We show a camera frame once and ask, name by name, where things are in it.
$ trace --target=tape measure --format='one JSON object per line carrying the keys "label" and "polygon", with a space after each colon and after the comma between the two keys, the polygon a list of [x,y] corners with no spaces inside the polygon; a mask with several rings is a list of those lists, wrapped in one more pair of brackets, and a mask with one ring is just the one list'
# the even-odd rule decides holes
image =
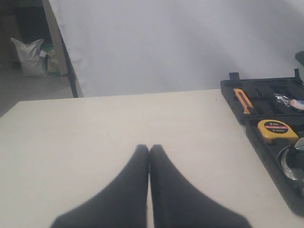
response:
{"label": "tape measure", "polygon": [[288,139],[295,144],[299,137],[287,124],[278,120],[262,120],[257,124],[266,143],[271,144],[274,139]]}

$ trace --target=white table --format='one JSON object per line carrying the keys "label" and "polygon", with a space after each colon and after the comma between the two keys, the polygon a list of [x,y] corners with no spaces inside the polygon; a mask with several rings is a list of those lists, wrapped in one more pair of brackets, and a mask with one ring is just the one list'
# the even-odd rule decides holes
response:
{"label": "white table", "polygon": [[194,186],[253,228],[304,227],[219,90],[19,102],[0,118],[0,227],[48,228],[140,143],[162,144]]}

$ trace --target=white backdrop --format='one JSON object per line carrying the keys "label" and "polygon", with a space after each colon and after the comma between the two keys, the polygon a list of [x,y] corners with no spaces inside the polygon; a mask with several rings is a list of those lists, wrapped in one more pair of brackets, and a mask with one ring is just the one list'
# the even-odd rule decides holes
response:
{"label": "white backdrop", "polygon": [[219,88],[285,77],[304,0],[50,0],[84,96]]}

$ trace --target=tool case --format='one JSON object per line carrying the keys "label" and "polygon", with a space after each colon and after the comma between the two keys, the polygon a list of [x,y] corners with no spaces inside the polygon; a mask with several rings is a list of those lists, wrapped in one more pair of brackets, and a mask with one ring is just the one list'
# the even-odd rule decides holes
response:
{"label": "tool case", "polygon": [[[245,125],[248,139],[291,211],[304,216],[304,191],[301,193],[297,182],[287,177],[282,165],[283,151],[291,147],[291,141],[288,137],[278,137],[267,142],[258,126],[263,121],[268,124],[265,124],[266,132],[287,131],[285,126],[276,122],[281,121],[298,138],[304,137],[304,111],[286,106],[275,97],[275,94],[282,94],[290,99],[304,100],[304,85],[299,70],[294,70],[294,77],[241,80],[239,73],[234,72],[229,73],[229,78],[220,84],[225,100],[237,120]],[[277,129],[271,129],[269,124],[273,123]],[[304,152],[293,152],[291,155],[287,160],[288,165],[304,170]]]}

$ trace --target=bag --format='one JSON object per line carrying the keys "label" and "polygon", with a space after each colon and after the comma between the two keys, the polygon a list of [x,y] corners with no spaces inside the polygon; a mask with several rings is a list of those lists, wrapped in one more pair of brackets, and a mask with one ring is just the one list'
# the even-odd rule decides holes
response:
{"label": "bag", "polygon": [[24,75],[34,77],[48,75],[45,59],[39,56],[43,39],[36,40],[31,44],[24,44],[14,38],[11,38],[11,41],[16,47]]}

